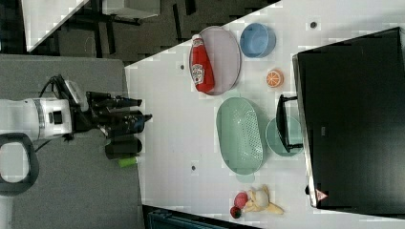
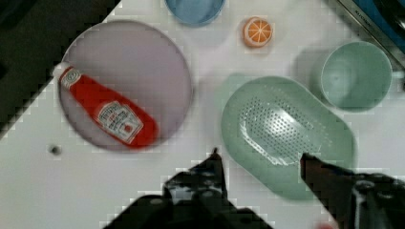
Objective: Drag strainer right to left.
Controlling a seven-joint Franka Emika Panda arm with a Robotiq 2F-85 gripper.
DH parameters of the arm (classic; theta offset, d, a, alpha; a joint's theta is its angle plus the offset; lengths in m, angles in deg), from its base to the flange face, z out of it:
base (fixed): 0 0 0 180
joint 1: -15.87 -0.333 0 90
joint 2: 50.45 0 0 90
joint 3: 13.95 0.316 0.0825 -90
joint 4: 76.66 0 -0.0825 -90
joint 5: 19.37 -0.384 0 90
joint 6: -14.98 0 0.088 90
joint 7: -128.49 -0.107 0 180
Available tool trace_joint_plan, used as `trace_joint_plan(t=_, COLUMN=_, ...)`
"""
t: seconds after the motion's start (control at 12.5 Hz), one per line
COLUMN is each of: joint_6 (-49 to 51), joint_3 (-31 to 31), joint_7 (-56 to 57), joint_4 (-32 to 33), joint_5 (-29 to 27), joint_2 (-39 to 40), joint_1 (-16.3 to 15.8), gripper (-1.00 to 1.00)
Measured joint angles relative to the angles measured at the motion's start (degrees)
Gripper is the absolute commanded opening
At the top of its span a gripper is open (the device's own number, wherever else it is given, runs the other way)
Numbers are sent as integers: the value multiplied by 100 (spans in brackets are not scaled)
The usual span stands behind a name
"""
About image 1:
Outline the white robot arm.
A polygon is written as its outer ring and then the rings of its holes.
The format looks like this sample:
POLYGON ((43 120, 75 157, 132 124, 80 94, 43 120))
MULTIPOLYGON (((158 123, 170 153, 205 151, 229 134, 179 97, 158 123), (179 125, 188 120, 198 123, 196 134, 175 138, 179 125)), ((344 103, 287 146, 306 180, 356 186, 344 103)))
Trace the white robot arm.
POLYGON ((119 228, 139 200, 145 114, 132 99, 94 104, 35 97, 1 102, 1 229, 119 228))

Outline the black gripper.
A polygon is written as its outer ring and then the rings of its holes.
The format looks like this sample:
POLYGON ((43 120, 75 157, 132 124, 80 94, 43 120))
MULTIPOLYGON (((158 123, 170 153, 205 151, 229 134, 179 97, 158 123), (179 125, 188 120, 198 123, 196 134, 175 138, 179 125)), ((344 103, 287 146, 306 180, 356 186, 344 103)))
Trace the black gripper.
POLYGON ((89 109, 86 112, 82 112, 80 108, 73 109, 74 134, 93 129, 99 129, 107 138, 138 134, 144 130, 145 122, 153 117, 140 110, 130 110, 133 106, 139 107, 141 99, 97 92, 87 92, 86 96, 89 109))

